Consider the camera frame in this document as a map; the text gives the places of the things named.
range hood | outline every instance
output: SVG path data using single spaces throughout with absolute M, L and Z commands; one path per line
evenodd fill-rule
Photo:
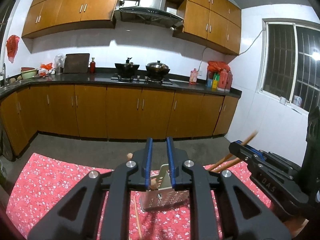
M 124 22 L 144 23 L 165 28 L 177 28 L 183 18 L 165 11 L 166 0 L 139 0 L 139 2 L 119 0 L 116 6 L 116 19 Z

red bottle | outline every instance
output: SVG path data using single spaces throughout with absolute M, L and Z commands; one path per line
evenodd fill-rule
M 225 91 L 227 85 L 228 73 L 225 69 L 220 72 L 219 83 L 217 86 L 217 90 Z
M 231 84 L 232 84 L 232 73 L 231 70 L 228 72 L 227 84 L 226 84 L 226 92 L 230 92 Z
M 90 62 L 90 73 L 94 73 L 96 71 L 96 63 L 94 62 L 94 57 L 92 58 L 92 61 Z

lower cabinet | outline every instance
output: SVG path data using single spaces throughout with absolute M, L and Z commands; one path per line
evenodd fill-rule
M 35 118 L 33 121 L 36 124 L 37 130 L 41 132 L 56 133 L 54 118 L 51 111 L 51 99 L 49 93 L 49 86 L 32 86 L 30 93 L 33 97 Z
M 50 85 L 49 93 L 56 133 L 79 136 L 74 85 Z
M 81 137 L 107 138 L 106 87 L 75 85 L 76 119 Z
M 17 92 L 12 93 L 1 102 L 1 116 L 13 152 L 19 155 L 28 144 L 28 138 L 22 123 Z
M 238 104 L 238 98 L 225 96 L 223 105 L 220 111 L 220 116 L 214 129 L 213 135 L 225 134 L 228 132 L 233 115 L 235 114 Z
M 107 87 L 107 130 L 111 139 L 137 139 L 141 88 Z
M 138 139 L 165 139 L 174 91 L 142 89 Z
M 35 109 L 35 99 L 31 89 L 28 87 L 17 92 L 17 100 L 22 124 L 26 132 L 27 139 L 30 140 L 38 131 L 38 127 L 35 122 L 35 119 L 38 117 L 38 112 Z
M 204 94 L 176 92 L 171 109 L 167 136 L 192 137 Z
M 204 95 L 193 137 L 212 136 L 223 99 L 223 96 Z

cutting board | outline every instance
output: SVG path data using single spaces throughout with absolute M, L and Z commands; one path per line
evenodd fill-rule
M 89 53 L 66 54 L 64 73 L 87 73 L 89 65 Z

gray floor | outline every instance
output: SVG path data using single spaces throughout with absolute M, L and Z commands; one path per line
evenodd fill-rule
M 178 140 L 176 148 L 186 150 L 188 157 L 201 164 L 215 163 L 228 154 L 229 141 L 224 138 L 208 138 L 194 140 Z M 6 203 L 11 190 L 23 167 L 33 153 L 50 158 L 85 166 L 115 169 L 127 160 L 126 155 L 145 147 L 143 142 L 106 142 L 61 138 L 38 134 L 25 153 L 14 162 L 0 159 L 7 172 L 7 183 L 3 186 L 8 193 L 2 202 Z M 166 143 L 154 142 L 152 154 L 152 170 L 158 170 L 167 161 Z

